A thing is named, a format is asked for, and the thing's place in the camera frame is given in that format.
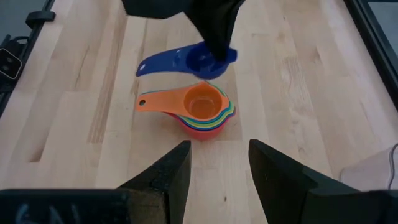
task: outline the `black metal clamp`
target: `black metal clamp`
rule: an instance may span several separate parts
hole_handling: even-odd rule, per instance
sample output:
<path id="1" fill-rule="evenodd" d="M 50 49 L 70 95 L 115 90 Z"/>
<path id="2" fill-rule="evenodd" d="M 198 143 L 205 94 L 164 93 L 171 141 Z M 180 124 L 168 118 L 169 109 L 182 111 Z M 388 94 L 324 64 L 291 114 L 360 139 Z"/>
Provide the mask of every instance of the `black metal clamp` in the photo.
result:
<path id="1" fill-rule="evenodd" d="M 31 12 L 25 23 L 34 29 L 37 25 L 44 22 L 52 22 L 55 19 L 55 13 L 51 11 Z M 25 61 L 23 60 L 24 51 L 29 44 L 30 37 L 11 38 L 7 35 L 0 44 L 0 82 L 14 83 L 22 73 Z"/>

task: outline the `wood grain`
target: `wood grain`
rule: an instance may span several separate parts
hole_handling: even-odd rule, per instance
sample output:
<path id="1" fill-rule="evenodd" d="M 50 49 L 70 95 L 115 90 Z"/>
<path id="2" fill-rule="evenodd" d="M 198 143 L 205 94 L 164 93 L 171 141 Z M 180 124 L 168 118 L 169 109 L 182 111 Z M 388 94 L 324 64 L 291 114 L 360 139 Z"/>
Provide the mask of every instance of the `wood grain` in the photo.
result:
<path id="1" fill-rule="evenodd" d="M 184 14 L 127 17 L 120 1 L 56 0 L 0 119 L 0 188 L 117 187 L 184 139 L 172 118 L 136 113 L 145 91 L 198 82 L 136 78 L 139 62 L 201 37 Z M 398 114 L 340 0 L 250 0 L 213 83 L 238 113 L 192 142 L 185 223 L 265 223 L 248 164 L 259 139 L 330 177 L 398 141 Z"/>

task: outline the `black robotic claw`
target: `black robotic claw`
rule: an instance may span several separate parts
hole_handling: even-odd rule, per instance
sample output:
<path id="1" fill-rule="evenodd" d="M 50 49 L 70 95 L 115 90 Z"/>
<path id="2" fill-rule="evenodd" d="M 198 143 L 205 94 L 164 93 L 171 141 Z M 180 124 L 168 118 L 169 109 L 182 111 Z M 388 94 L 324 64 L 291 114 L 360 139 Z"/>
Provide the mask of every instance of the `black robotic claw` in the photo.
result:
<path id="1" fill-rule="evenodd" d="M 130 16 L 165 19 L 184 12 L 198 29 L 210 52 L 224 61 L 235 19 L 244 0 L 122 0 Z"/>

